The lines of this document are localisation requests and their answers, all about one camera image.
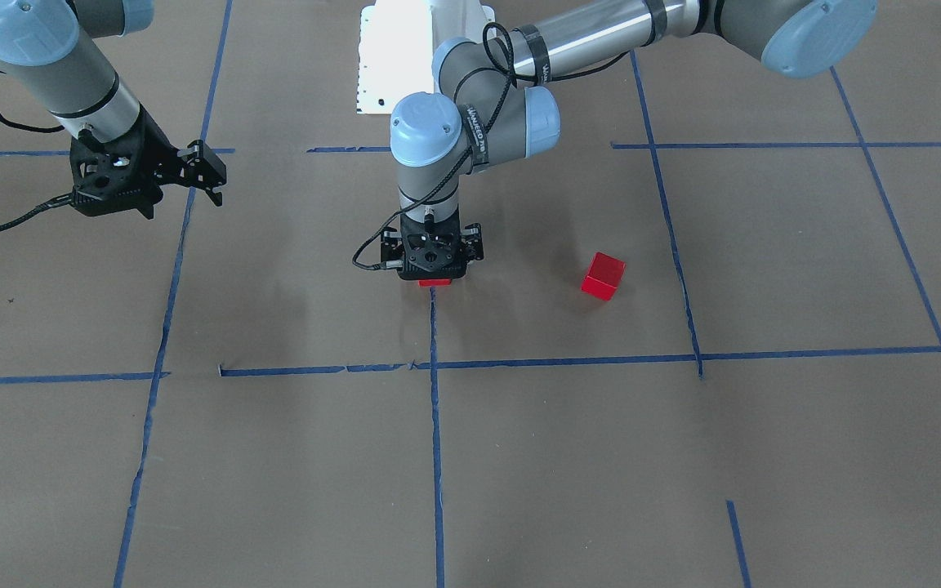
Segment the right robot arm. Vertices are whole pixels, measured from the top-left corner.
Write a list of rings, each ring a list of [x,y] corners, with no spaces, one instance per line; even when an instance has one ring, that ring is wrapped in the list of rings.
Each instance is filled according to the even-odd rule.
[[[128,89],[97,38],[147,29],[152,1],[0,1],[0,74],[18,79],[71,135],[74,187],[36,212],[153,217],[162,186],[205,191],[223,204],[225,164],[201,139],[180,149]]]

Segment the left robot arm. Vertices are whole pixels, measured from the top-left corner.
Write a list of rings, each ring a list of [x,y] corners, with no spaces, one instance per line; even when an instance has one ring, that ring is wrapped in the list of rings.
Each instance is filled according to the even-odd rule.
[[[537,156],[560,140],[550,83],[597,74],[639,47],[708,33],[788,78],[810,78],[866,36],[875,1],[594,1],[478,38],[441,42],[434,89],[405,96],[390,114],[399,208],[371,235],[380,260],[407,282],[463,278],[484,257],[482,229],[464,225],[464,175]]]

